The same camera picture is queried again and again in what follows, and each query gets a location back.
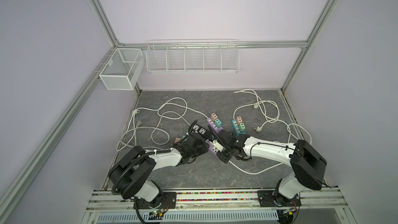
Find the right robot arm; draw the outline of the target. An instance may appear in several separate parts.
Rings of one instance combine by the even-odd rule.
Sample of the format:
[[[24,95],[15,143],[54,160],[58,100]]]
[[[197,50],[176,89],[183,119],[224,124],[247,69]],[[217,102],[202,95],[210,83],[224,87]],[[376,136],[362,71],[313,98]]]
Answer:
[[[224,163],[228,163],[232,157],[243,161],[259,157],[276,161],[292,169],[289,176],[278,181],[272,194],[274,201],[288,201],[305,189],[319,191],[325,185],[327,161],[305,140],[279,143],[260,140],[246,134],[234,136],[227,131],[213,132],[211,137],[222,146],[217,155]]]

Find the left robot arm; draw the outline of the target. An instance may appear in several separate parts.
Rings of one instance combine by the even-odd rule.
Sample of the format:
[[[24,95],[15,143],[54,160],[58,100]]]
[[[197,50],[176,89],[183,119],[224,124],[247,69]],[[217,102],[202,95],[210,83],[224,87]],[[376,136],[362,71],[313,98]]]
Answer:
[[[140,198],[154,202],[163,192],[148,180],[153,171],[190,164],[207,152],[206,140],[195,132],[168,149],[146,150],[135,146],[109,170],[108,178],[113,183],[111,192],[124,200]]]

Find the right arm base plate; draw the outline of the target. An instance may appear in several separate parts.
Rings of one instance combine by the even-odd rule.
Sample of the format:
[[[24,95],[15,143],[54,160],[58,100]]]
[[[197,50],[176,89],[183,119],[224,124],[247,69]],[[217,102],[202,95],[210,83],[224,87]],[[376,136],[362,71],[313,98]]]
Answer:
[[[302,206],[299,195],[288,199],[281,194],[274,195],[273,190],[259,190],[257,192],[261,207],[299,207]]]

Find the pink plug purple strip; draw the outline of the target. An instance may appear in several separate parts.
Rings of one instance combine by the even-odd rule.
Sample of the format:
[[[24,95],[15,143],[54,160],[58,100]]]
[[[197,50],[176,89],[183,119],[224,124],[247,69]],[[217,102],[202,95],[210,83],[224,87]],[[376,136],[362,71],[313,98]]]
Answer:
[[[218,119],[218,116],[215,113],[212,113],[211,116],[210,116],[210,119],[212,121],[215,121],[216,119]]]

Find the black power strip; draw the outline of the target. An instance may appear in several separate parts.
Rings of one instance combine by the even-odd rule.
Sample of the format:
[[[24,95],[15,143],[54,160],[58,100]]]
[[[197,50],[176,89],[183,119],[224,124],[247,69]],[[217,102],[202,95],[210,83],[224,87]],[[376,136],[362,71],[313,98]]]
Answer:
[[[208,138],[209,131],[198,124],[194,124],[191,131],[201,135],[202,137]]]

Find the teal power strip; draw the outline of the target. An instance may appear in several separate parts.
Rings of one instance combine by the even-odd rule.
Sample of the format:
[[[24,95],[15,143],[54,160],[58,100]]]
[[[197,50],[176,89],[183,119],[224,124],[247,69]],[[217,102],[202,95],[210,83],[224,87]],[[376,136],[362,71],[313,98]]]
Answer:
[[[238,127],[239,124],[236,123],[236,119],[232,120],[232,126],[233,126],[233,132],[234,132],[235,137],[245,134],[245,131],[244,132],[239,131],[239,127]]]

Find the purple power strip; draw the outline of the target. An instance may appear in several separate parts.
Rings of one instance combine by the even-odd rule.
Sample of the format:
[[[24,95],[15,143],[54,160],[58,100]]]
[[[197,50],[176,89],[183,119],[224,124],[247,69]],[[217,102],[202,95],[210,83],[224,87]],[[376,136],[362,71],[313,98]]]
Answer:
[[[206,140],[206,144],[208,146],[208,152],[214,156],[217,156],[219,149],[213,145],[213,142],[210,140]]]
[[[223,130],[222,126],[220,128],[216,127],[216,125],[214,124],[214,122],[210,118],[207,119],[207,123],[208,123],[208,125],[210,125],[211,129],[214,132],[216,132],[217,134],[220,133],[220,131]]]

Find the green plug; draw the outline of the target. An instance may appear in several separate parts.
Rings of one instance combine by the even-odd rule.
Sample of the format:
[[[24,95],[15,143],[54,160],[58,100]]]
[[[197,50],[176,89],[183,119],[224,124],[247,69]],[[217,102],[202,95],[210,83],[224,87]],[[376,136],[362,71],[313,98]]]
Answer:
[[[245,124],[244,124],[244,123],[240,123],[238,127],[239,127],[239,131],[240,131],[240,132],[244,132],[244,131],[245,131],[245,129],[246,129],[246,127],[245,127]]]

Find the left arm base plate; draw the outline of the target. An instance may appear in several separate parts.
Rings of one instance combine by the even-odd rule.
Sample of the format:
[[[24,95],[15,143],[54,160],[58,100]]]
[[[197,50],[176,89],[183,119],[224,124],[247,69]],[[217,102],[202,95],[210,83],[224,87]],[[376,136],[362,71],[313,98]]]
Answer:
[[[174,209],[177,203],[177,192],[161,192],[152,201],[138,199],[138,209]]]

